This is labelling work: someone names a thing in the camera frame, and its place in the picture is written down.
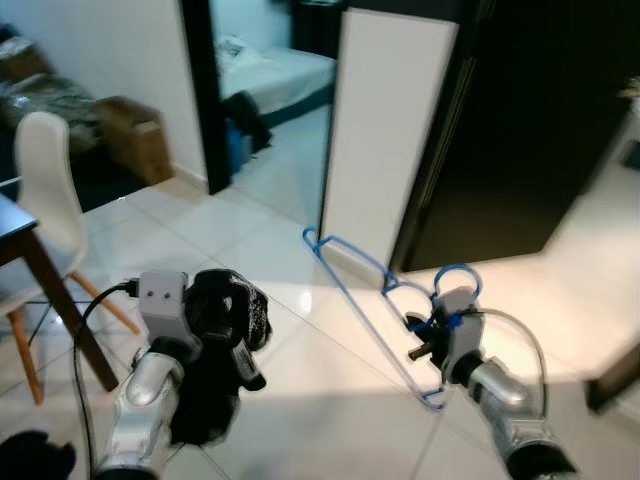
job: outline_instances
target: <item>wooden chair leg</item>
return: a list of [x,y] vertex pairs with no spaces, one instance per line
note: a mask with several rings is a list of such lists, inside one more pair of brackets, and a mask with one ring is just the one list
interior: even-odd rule
[[38,377],[36,376],[36,367],[33,364],[33,358],[31,358],[31,350],[29,350],[27,336],[24,333],[22,314],[20,313],[20,310],[9,312],[9,321],[11,322],[13,336],[16,338],[16,343],[18,344],[18,351],[20,352],[24,371],[27,374],[29,387],[31,387],[33,401],[36,405],[40,405],[42,403],[42,390],[40,390],[40,384],[38,383]]
[[[71,272],[71,275],[69,275],[71,278],[73,278],[73,280],[80,285],[82,288],[85,289],[85,291],[91,295],[93,298],[96,298],[98,295],[100,295],[100,290],[98,290],[96,287],[94,287],[91,283],[89,283],[89,281],[83,277],[82,275],[80,275],[78,272]],[[134,334],[138,335],[140,333],[140,329],[138,328],[138,326],[133,323],[131,320],[129,320],[129,318],[122,312],[122,310],[120,310],[118,307],[116,307],[112,302],[110,302],[108,299],[104,299],[101,302],[101,305],[106,308],[107,310],[109,310],[114,317],[116,317],[118,320],[120,320],[123,324],[125,324],[129,330],[131,330]]]

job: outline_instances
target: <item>black cabinet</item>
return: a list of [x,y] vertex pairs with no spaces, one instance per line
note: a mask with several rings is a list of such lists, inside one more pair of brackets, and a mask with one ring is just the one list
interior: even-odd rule
[[293,0],[292,47],[337,58],[344,2],[319,3]]

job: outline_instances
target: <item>cardboard box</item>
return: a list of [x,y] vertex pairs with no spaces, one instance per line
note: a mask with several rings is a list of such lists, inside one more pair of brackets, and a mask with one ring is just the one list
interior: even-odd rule
[[1,81],[15,83],[37,73],[52,70],[29,40],[13,37],[0,44]]
[[124,97],[98,101],[111,158],[148,185],[173,177],[160,113]]

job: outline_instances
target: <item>wooden table leg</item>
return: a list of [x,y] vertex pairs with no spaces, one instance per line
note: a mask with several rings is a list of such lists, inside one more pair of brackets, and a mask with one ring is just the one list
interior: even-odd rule
[[[69,291],[58,276],[47,252],[33,230],[22,232],[20,237],[22,254],[31,273],[40,283],[42,290],[49,298],[53,308],[58,312],[58,315],[60,315],[60,318],[62,318],[71,336],[75,337],[80,329],[82,316],[76,308]],[[118,379],[113,370],[111,370],[109,362],[107,362],[90,329],[85,328],[83,333],[80,334],[78,346],[89,365],[91,365],[102,387],[108,392],[114,390],[118,386]]]

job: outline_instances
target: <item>doorway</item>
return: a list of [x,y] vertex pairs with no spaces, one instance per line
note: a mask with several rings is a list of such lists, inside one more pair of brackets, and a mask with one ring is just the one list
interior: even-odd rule
[[182,2],[209,190],[319,225],[343,1]]
[[438,107],[394,268],[545,248],[627,115],[638,19],[631,0],[496,2],[448,76],[454,94]]

